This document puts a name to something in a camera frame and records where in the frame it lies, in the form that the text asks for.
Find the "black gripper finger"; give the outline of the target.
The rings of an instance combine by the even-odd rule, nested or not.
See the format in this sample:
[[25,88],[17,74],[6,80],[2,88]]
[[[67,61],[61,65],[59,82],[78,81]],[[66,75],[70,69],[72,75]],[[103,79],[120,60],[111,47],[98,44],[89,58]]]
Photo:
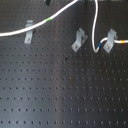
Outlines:
[[47,6],[49,6],[50,3],[51,3],[51,0],[45,0],[45,4],[46,4]]

